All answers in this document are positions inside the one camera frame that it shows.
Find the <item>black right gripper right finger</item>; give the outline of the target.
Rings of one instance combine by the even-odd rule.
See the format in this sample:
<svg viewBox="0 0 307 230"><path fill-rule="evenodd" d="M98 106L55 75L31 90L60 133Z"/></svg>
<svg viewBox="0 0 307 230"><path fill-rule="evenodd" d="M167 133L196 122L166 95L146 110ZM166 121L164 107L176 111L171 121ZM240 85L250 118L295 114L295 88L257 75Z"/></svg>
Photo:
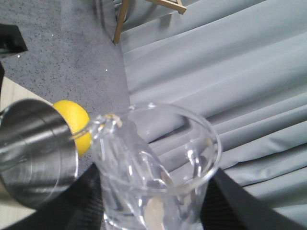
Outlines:
<svg viewBox="0 0 307 230"><path fill-rule="evenodd" d="M201 209L205 230L303 230L253 197L221 169L209 181Z"/></svg>

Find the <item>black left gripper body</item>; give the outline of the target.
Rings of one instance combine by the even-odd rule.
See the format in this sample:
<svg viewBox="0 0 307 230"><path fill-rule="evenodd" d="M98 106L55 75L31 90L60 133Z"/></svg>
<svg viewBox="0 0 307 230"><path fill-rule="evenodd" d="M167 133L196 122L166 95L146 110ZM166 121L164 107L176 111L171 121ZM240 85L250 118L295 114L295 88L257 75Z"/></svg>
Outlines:
<svg viewBox="0 0 307 230"><path fill-rule="evenodd" d="M17 25L0 24L0 59L28 51Z"/></svg>

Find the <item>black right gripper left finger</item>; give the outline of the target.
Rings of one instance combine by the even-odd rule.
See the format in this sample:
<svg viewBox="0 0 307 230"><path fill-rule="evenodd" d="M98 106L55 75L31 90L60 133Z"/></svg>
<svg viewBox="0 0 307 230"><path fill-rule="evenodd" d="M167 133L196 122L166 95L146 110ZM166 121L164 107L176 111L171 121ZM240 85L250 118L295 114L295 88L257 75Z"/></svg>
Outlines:
<svg viewBox="0 0 307 230"><path fill-rule="evenodd" d="M100 230L103 202L100 174L92 164L68 189L6 230Z"/></svg>

